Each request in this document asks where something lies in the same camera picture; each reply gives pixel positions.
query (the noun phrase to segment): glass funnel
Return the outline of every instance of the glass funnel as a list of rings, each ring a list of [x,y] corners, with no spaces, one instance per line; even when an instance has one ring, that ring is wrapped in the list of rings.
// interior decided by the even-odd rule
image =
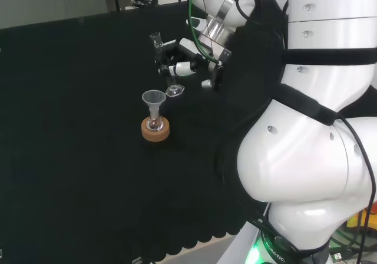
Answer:
[[[160,105],[165,101],[166,95],[160,90],[148,90],[141,96],[143,101],[149,106],[150,117],[147,121],[147,129],[159,131],[164,127],[164,121],[158,114]]]

